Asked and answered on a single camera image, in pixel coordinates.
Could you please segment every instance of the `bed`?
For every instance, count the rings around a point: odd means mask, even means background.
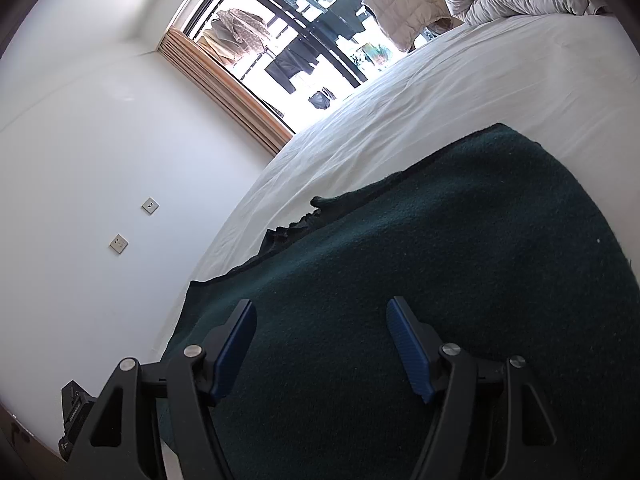
[[[539,142],[574,174],[633,265],[640,259],[638,103],[640,56],[613,16],[462,25],[296,135],[228,218],[193,279],[242,264],[268,228],[310,212],[312,197],[358,189],[497,122]],[[158,357],[183,299],[155,341]]]

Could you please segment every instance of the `window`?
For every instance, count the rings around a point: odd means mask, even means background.
[[[184,33],[299,132],[406,55],[361,2],[205,0]]]

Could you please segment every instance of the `jacket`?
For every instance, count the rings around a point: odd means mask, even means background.
[[[363,0],[378,21],[382,32],[402,52],[408,52],[415,39],[429,25],[450,18],[435,0]]]

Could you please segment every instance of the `wall socket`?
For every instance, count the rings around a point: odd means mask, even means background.
[[[129,242],[127,242],[121,235],[117,235],[109,245],[114,251],[121,254],[122,251],[124,251],[124,248],[129,245]]]
[[[153,198],[149,197],[148,199],[146,199],[146,202],[143,203],[142,209],[144,209],[147,213],[151,215],[156,209],[158,209],[158,202],[156,202]]]

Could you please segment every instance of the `blue textured pad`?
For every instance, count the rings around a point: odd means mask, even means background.
[[[414,333],[414,329],[400,310],[396,300],[390,300],[386,305],[386,325],[391,332],[404,371],[414,392],[427,403],[433,399],[434,389],[431,386],[429,361],[422,350],[422,346]]]
[[[216,402],[231,393],[244,356],[254,338],[256,327],[257,314],[254,305],[250,303],[238,319],[216,361],[215,378],[211,389],[211,396]]]

